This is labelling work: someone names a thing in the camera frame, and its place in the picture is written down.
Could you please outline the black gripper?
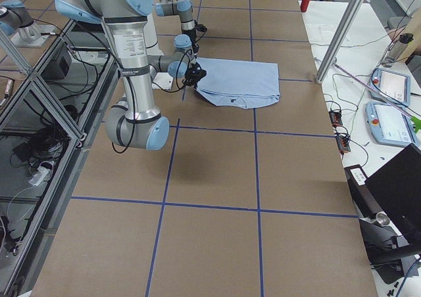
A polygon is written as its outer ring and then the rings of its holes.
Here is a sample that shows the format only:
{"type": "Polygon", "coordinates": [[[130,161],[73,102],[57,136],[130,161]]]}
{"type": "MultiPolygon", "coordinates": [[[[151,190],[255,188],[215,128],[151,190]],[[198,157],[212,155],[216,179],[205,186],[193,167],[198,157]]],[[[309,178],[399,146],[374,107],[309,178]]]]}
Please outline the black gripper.
{"type": "Polygon", "coordinates": [[[207,75],[207,71],[202,69],[200,64],[194,64],[187,69],[184,77],[184,85],[197,88],[198,83],[207,75]]]}
{"type": "Polygon", "coordinates": [[[195,42],[191,44],[191,49],[193,52],[193,57],[196,58],[199,52],[199,45],[195,42]]]}

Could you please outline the spare robot arm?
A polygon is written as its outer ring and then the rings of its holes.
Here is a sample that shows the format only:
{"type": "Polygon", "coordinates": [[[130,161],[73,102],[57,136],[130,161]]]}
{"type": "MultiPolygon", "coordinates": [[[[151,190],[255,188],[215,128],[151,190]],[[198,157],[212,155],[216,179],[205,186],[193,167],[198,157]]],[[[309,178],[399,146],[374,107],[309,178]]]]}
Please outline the spare robot arm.
{"type": "Polygon", "coordinates": [[[55,33],[54,25],[39,25],[19,0],[1,2],[1,30],[17,47],[42,47],[55,33]]]}

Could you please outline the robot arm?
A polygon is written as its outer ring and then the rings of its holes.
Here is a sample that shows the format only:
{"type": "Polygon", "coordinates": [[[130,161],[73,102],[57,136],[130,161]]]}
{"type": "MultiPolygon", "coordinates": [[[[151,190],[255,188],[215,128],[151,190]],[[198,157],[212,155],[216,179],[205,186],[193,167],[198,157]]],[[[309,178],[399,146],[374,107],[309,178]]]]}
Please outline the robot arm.
{"type": "Polygon", "coordinates": [[[56,10],[75,21],[99,24],[124,82],[124,96],[111,107],[105,123],[114,146],[159,150],[168,139],[170,123],[153,96],[153,79],[167,72],[184,86],[195,87],[207,73],[197,62],[197,23],[190,0],[55,0],[56,10]],[[145,28],[152,14],[180,18],[182,32],[171,55],[152,55],[145,28]]]}
{"type": "Polygon", "coordinates": [[[199,52],[198,42],[206,34],[207,27],[194,19],[191,0],[159,0],[155,4],[155,12],[158,16],[179,17],[182,34],[189,37],[193,53],[197,56],[199,52]]]}

